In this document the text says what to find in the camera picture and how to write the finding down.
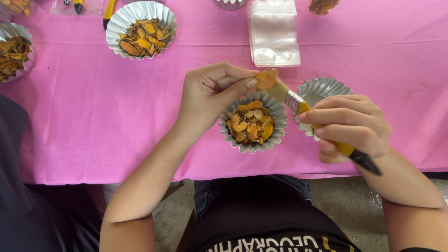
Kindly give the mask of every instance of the brush bristles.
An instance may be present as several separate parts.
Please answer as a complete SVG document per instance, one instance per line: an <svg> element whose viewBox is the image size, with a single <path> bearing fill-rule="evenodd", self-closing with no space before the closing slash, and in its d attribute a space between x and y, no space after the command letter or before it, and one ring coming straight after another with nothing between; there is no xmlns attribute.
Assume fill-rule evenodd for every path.
<svg viewBox="0 0 448 252"><path fill-rule="evenodd" d="M277 100L286 103L286 95L289 90L291 89L277 78L276 83L272 87L266 89L266 92Z"/></svg>

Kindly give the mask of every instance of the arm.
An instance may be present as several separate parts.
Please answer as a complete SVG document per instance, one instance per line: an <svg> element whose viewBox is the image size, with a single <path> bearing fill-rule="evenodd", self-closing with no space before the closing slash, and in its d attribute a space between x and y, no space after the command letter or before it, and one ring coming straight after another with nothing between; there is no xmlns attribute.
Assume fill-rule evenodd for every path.
<svg viewBox="0 0 448 252"><path fill-rule="evenodd" d="M155 252L151 213L190 147L226 107L257 84L257 73L229 63L187 73L174 126L118 187L106 208L100 251Z"/></svg>
<svg viewBox="0 0 448 252"><path fill-rule="evenodd" d="M447 251L445 199L429 179L389 147L392 128L381 109L365 96L331 96L299 115L299 121L326 125L315 131L324 139L319 142L324 163L349 161L332 141L348 143L374 158L383 176L358 169L383 199L391 252L412 247Z"/></svg>

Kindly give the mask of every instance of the brush ferrule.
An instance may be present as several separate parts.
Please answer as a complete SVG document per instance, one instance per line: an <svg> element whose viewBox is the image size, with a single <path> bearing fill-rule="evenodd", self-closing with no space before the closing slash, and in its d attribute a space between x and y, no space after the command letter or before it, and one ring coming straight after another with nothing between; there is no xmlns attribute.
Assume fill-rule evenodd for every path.
<svg viewBox="0 0 448 252"><path fill-rule="evenodd" d="M304 102L304 100L292 90L289 90L286 94L286 106L291 110L292 113L297 114L297 109L299 104Z"/></svg>

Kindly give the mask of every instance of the person's right hand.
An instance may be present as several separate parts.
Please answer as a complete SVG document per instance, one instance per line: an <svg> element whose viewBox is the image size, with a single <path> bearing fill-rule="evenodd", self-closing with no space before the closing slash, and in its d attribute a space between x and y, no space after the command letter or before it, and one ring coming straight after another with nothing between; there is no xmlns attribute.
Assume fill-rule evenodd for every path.
<svg viewBox="0 0 448 252"><path fill-rule="evenodd" d="M348 143L372 158L389 152L392 127L383 111L368 97L359 95L330 96L318 102L311 111L299 115L307 124L323 124L314 134L321 138L319 158L326 164L350 161L336 149L334 142Z"/></svg>

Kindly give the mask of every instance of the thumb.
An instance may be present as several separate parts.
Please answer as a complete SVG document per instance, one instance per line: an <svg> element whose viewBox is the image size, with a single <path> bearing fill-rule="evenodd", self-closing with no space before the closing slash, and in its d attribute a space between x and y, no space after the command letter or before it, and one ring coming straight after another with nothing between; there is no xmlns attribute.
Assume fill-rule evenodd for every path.
<svg viewBox="0 0 448 252"><path fill-rule="evenodd" d="M255 87L257 83L258 80L254 77L245 78L234 83L216 96L223 105L228 106L243 94L247 93L249 89Z"/></svg>

